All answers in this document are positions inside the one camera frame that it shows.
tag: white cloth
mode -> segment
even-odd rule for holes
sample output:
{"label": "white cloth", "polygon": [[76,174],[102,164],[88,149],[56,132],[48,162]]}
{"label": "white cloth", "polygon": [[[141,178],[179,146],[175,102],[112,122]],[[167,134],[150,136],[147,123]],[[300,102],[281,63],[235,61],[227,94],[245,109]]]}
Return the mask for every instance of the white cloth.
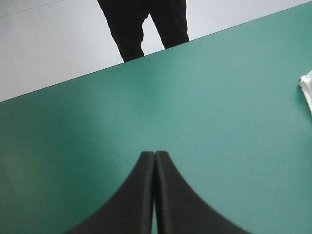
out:
{"label": "white cloth", "polygon": [[312,71],[310,71],[306,76],[301,77],[300,86],[312,114]]}

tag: green tabletop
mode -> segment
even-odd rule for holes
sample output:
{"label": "green tabletop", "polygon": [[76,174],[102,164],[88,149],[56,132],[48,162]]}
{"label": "green tabletop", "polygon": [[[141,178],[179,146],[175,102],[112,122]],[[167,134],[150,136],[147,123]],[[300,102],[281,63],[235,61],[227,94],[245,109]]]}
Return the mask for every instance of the green tabletop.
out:
{"label": "green tabletop", "polygon": [[0,103],[0,233],[77,225],[144,150],[252,233],[312,233],[310,70],[312,2]]}

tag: black object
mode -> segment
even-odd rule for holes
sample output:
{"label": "black object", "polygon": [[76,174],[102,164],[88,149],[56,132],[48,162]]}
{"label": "black object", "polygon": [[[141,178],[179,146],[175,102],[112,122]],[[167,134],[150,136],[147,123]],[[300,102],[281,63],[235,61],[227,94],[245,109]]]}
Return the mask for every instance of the black object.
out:
{"label": "black object", "polygon": [[91,217],[68,234],[150,234],[155,157],[142,152],[121,188]]}
{"label": "black object", "polygon": [[186,0],[98,0],[125,62],[144,56],[142,25],[150,14],[165,49],[189,41]]}
{"label": "black object", "polygon": [[166,151],[142,152],[115,195],[67,234],[150,234],[154,196],[160,234],[248,234],[192,190]]}
{"label": "black object", "polygon": [[207,205],[186,183],[164,151],[156,152],[159,234],[246,234]]}

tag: person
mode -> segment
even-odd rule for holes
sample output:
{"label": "person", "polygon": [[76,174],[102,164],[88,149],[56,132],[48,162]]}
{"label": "person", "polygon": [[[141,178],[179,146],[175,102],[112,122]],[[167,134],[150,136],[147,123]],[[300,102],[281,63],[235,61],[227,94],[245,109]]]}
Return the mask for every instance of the person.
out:
{"label": "person", "polygon": [[150,14],[165,49],[188,42],[186,0],[98,0],[124,62],[144,56],[142,25]]}

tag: gray floor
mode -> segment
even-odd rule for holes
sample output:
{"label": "gray floor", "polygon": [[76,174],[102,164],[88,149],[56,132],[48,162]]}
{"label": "gray floor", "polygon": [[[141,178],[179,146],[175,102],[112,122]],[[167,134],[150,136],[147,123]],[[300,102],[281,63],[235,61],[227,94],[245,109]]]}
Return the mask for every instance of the gray floor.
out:
{"label": "gray floor", "polygon": [[[188,0],[190,39],[309,0]],[[150,18],[145,54],[162,50]],[[122,63],[96,0],[0,0],[0,101]]]}

